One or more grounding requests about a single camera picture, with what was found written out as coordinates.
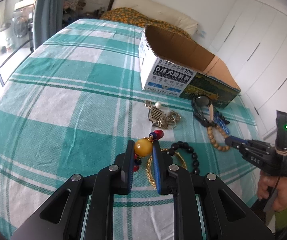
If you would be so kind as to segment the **open cardboard box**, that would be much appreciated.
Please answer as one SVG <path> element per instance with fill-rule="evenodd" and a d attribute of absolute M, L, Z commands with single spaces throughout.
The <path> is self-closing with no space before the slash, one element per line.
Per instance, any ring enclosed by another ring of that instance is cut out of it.
<path fill-rule="evenodd" d="M 145 26 L 139 44 L 143 90 L 191 100 L 207 96 L 214 106 L 226 108 L 241 89 L 226 64 L 194 40 Z"/>

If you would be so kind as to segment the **white built-in wardrobe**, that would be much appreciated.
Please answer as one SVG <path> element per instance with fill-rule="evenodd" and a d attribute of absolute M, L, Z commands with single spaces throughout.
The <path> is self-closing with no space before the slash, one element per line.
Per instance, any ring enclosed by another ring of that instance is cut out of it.
<path fill-rule="evenodd" d="M 236 0 L 209 46 L 241 89 L 268 139 L 276 111 L 287 112 L 287 15 L 258 0 Z"/>

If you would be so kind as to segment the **cream padded headboard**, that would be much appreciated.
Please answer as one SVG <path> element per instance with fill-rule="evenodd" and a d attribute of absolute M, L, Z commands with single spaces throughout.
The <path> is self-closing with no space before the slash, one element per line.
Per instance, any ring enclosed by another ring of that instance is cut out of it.
<path fill-rule="evenodd" d="M 151 0 L 110 0 L 107 11 L 117 8 L 130 8 L 139 13 L 172 24 L 186 31 L 190 36 L 197 32 L 198 22 L 180 11 Z"/>

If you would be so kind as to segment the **teal plaid tablecloth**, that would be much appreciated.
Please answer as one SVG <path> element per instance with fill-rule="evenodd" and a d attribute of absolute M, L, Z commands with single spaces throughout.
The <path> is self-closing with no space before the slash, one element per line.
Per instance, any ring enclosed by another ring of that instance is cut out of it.
<path fill-rule="evenodd" d="M 188 100 L 141 88 L 142 28 L 79 20 L 28 57 L 0 94 L 0 231 L 15 230 L 73 174 L 113 163 L 128 140 L 149 135 L 145 100 L 181 119 L 160 143 L 187 142 L 201 174 L 217 174 L 247 205 L 259 172 L 239 152 L 216 151 Z"/>

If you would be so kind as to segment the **black wrist watch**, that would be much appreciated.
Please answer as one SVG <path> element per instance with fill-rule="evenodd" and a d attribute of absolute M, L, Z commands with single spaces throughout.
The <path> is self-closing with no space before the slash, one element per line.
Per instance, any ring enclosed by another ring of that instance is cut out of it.
<path fill-rule="evenodd" d="M 203 127 L 215 127 L 214 107 L 211 100 L 205 95 L 195 95 L 192 98 L 191 106 L 193 115 Z"/>

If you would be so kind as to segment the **washing machine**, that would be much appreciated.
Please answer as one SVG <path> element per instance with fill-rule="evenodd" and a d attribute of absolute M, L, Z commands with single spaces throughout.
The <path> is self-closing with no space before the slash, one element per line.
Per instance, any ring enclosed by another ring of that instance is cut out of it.
<path fill-rule="evenodd" d="M 12 13 L 12 28 L 15 37 L 25 38 L 32 35 L 34 5 L 15 9 Z"/>

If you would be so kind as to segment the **bed with orange floral cover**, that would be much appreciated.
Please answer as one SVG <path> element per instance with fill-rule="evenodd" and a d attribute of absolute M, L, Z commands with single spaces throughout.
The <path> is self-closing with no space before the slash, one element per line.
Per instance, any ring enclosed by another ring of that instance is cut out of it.
<path fill-rule="evenodd" d="M 172 33 L 182 35 L 191 40 L 190 35 L 183 29 L 176 27 L 165 21 L 156 20 L 139 13 L 138 11 L 130 8 L 116 8 L 105 12 L 100 18 L 100 20 L 107 20 L 112 22 L 120 22 L 124 24 L 135 25 L 137 27 L 144 28 L 146 25 L 152 25 Z"/>

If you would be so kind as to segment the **blue-grey curtain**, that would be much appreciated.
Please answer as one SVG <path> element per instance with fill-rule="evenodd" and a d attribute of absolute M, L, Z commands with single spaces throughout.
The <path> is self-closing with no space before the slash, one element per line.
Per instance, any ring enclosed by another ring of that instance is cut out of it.
<path fill-rule="evenodd" d="M 64 0 L 36 0 L 33 15 L 33 44 L 37 49 L 62 29 Z"/>

